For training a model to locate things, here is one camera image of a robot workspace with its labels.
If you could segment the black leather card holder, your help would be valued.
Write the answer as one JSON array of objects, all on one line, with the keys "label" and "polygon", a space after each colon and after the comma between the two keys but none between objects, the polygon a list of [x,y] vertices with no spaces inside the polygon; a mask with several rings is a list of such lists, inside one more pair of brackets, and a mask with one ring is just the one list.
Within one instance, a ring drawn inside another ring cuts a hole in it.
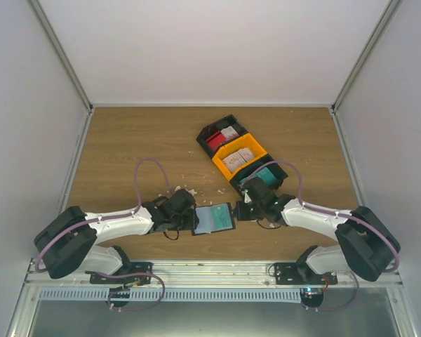
[{"label": "black leather card holder", "polygon": [[196,219],[198,224],[192,230],[194,236],[236,229],[230,203],[197,207]]}]

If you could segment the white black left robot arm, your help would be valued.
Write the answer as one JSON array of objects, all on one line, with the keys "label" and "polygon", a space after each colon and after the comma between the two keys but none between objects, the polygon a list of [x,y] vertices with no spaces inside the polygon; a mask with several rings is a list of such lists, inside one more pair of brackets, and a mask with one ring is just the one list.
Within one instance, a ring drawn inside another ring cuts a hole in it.
[{"label": "white black left robot arm", "polygon": [[103,247],[103,242],[169,230],[192,231],[198,223],[195,199],[186,190],[111,213],[85,213],[71,206],[35,237],[39,254],[34,269],[47,272],[53,279],[79,271],[121,284],[131,277],[135,267],[121,247]]}]

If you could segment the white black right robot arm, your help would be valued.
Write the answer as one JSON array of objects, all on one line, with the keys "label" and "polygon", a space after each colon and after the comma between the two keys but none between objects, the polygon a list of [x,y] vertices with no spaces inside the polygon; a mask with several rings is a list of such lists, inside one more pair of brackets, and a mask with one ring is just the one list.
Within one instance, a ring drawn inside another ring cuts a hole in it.
[{"label": "white black right robot arm", "polygon": [[302,283],[313,284],[331,272],[353,272],[374,282],[382,273],[396,269],[400,243],[368,207],[338,211],[293,195],[279,196],[258,177],[245,181],[241,189],[244,200],[239,220],[267,220],[275,225],[300,227],[336,241],[335,246],[313,245],[296,260]]}]

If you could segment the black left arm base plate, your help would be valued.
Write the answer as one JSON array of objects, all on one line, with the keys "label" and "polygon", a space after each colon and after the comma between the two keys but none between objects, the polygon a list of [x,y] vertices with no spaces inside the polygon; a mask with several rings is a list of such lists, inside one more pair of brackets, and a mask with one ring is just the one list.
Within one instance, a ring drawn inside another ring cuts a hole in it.
[{"label": "black left arm base plate", "polygon": [[151,277],[147,276],[152,272],[151,262],[130,262],[122,266],[111,277],[99,275],[96,272],[87,272],[90,275],[91,284],[116,284],[122,286],[142,286],[151,282]]}]

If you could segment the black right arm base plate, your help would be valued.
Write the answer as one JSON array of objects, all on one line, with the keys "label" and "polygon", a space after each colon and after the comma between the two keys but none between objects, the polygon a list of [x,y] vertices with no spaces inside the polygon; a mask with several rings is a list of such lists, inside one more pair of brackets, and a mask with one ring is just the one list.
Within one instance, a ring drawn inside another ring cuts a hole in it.
[{"label": "black right arm base plate", "polygon": [[317,274],[309,267],[297,263],[282,262],[273,263],[267,269],[267,273],[275,278],[278,285],[336,285],[338,278],[331,272]]}]

